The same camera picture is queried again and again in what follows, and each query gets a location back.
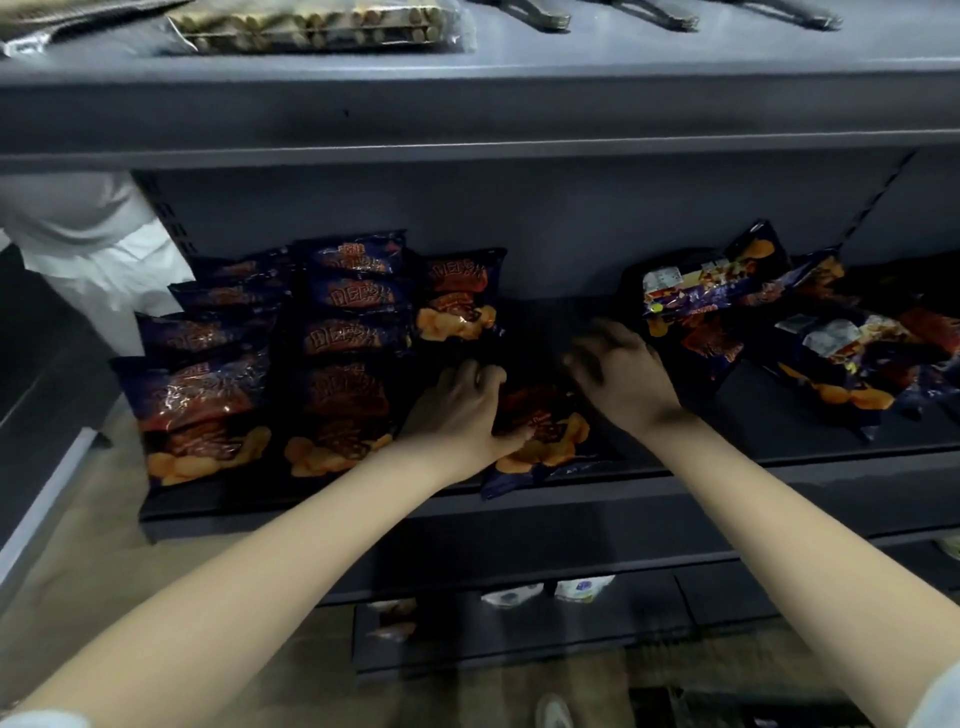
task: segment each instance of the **person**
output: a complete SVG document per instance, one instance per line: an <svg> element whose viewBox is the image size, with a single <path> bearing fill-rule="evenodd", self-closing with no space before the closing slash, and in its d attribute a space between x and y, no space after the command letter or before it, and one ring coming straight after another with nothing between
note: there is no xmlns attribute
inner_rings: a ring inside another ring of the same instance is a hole
<svg viewBox="0 0 960 728"><path fill-rule="evenodd" d="M960 607L684 410L635 333L601 322L565 362L686 484L878 728L960 726ZM394 444L138 606L0 728L170 728L217 713L392 526L531 437L492 435L505 379L475 361L445 371Z"/></svg>
<svg viewBox="0 0 960 728"><path fill-rule="evenodd" d="M120 356L143 354L135 311L180 311L193 272L128 172L0 176L0 248L80 311Z"/></svg>

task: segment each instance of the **finger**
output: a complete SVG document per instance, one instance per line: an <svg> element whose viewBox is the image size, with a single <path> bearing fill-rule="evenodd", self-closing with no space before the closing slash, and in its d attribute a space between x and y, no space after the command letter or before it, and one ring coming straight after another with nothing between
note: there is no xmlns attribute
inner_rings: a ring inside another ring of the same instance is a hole
<svg viewBox="0 0 960 728"><path fill-rule="evenodd" d="M437 389L444 390L453 386L453 379L457 376L455 369L448 367L440 372L440 378L437 380Z"/></svg>
<svg viewBox="0 0 960 728"><path fill-rule="evenodd" d="M603 355L611 349L610 342L596 333L589 336L578 336L573 340L573 345L590 352L597 359L602 359Z"/></svg>
<svg viewBox="0 0 960 728"><path fill-rule="evenodd" d="M630 331L619 321L611 319L596 319L593 325L603 331L610 337L611 341L627 349L638 349L643 344L643 339L636 331Z"/></svg>
<svg viewBox="0 0 960 728"><path fill-rule="evenodd" d="M500 392L500 385L507 380L507 373L503 367L488 366L480 370L477 376L477 387L485 395L496 396Z"/></svg>
<svg viewBox="0 0 960 728"><path fill-rule="evenodd" d="M536 432L532 427L520 427L506 435L497 435L493 438L493 454L495 458L501 458L516 452L523 447L523 444L534 436Z"/></svg>
<svg viewBox="0 0 960 728"><path fill-rule="evenodd" d="M573 380L580 385L585 394L589 394L596 386L597 381L590 373L583 358L575 352L571 352L564 356L564 364L570 370L570 376L573 377Z"/></svg>
<svg viewBox="0 0 960 728"><path fill-rule="evenodd" d="M477 371L480 365L476 359L468 359L457 370L456 385L464 389L475 389L477 385Z"/></svg>

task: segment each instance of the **sneaker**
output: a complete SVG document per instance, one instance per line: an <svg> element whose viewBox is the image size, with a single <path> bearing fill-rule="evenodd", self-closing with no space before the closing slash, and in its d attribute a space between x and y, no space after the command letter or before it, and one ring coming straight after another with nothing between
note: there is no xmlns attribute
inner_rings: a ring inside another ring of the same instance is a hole
<svg viewBox="0 0 960 728"><path fill-rule="evenodd" d="M573 728L573 717L566 701L552 692L537 703L537 728Z"/></svg>

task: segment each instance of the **white clothing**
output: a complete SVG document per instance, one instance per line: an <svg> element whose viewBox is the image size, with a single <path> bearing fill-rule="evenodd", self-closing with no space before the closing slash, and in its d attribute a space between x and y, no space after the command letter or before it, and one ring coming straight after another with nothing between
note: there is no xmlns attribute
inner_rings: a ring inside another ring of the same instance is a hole
<svg viewBox="0 0 960 728"><path fill-rule="evenodd" d="M180 311L167 286L193 280L126 172L0 177L0 227L121 356L143 354L133 312Z"/></svg>

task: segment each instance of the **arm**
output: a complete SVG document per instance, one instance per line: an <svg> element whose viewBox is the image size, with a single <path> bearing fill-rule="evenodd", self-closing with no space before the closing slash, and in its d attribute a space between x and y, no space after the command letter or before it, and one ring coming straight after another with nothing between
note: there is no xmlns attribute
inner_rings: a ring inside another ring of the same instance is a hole
<svg viewBox="0 0 960 728"><path fill-rule="evenodd" d="M601 328L567 359L587 396L686 484L861 710L881 728L905 726L960 661L960 608L685 412L639 336Z"/></svg>
<svg viewBox="0 0 960 728"><path fill-rule="evenodd" d="M19 707L96 728L182 726L218 712L349 566L404 516L529 438L492 437L502 369L448 370L400 439L159 592Z"/></svg>

